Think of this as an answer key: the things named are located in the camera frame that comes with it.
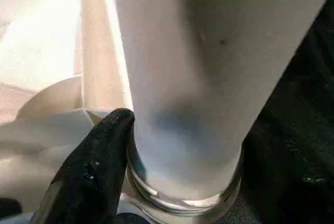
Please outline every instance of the white cylinder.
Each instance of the white cylinder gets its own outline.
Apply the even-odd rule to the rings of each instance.
[[[116,2],[137,174],[171,198],[217,195],[324,0]]]

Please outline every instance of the dark spot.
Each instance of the dark spot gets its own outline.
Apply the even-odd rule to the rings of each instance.
[[[227,43],[227,40],[220,40],[221,45],[225,45]]]

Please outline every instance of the white tube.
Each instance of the white tube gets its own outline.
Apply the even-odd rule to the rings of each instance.
[[[137,174],[172,198],[224,191],[242,141],[324,0],[116,0]]]

